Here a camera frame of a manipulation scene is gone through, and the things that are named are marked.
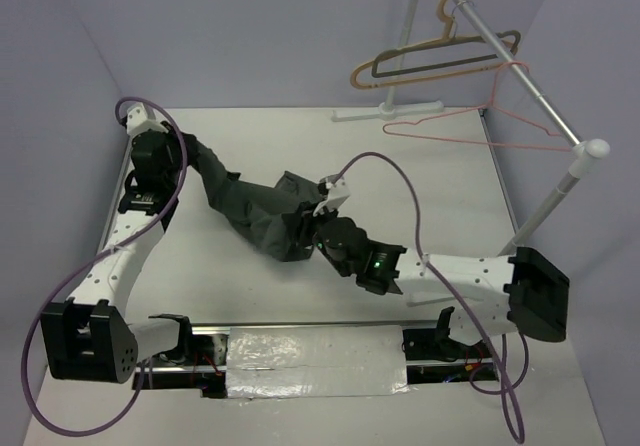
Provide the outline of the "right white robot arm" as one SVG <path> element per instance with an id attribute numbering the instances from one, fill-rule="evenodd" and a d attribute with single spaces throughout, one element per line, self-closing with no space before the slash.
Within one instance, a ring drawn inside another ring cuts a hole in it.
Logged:
<path id="1" fill-rule="evenodd" d="M 374 241 L 352 219 L 313 206 L 287 215 L 286 225 L 297 245 L 318 250 L 360 288 L 402 295 L 411 306 L 442 304 L 434 341 L 444 356 L 513 332 L 547 343 L 566 339 L 570 280 L 534 248 L 496 257 L 419 255 Z"/>

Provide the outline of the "dark grey t shirt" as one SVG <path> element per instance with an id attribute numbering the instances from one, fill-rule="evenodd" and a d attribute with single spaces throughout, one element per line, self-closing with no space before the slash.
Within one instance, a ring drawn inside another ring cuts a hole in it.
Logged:
<path id="1" fill-rule="evenodd" d="M 280 262 L 304 261 L 313 247 L 299 237 L 302 213 L 320 202 L 318 185 L 286 171 L 276 185 L 246 182 L 226 169 L 216 154 L 189 135 L 189 165 L 201 177 L 210 208 L 260 253 Z"/>

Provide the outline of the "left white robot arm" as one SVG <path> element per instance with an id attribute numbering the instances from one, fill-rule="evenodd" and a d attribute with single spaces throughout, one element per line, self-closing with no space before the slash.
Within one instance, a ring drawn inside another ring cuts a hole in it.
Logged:
<path id="1" fill-rule="evenodd" d="M 184 165 L 197 157 L 196 138 L 149 130 L 132 141 L 115 222 L 102 258 L 65 301 L 40 315 L 51 375 L 60 380 L 124 383 L 137 364 L 162 354 L 184 364 L 196 351 L 190 321 L 157 314 L 127 323 L 133 286 L 176 210 L 174 193 Z"/>

